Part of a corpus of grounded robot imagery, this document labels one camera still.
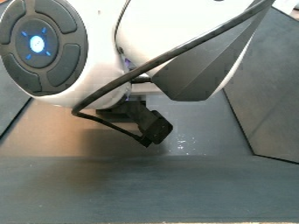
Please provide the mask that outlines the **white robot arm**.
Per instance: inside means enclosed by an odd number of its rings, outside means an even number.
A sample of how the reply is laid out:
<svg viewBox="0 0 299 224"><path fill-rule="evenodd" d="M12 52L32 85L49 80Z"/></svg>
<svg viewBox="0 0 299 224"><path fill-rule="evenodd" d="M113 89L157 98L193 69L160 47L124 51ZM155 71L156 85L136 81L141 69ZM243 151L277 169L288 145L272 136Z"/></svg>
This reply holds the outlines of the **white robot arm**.
<svg viewBox="0 0 299 224"><path fill-rule="evenodd" d="M132 95L197 102L233 76L275 0L10 0L0 16L0 59L35 99L73 107L129 71L89 104Z"/></svg>

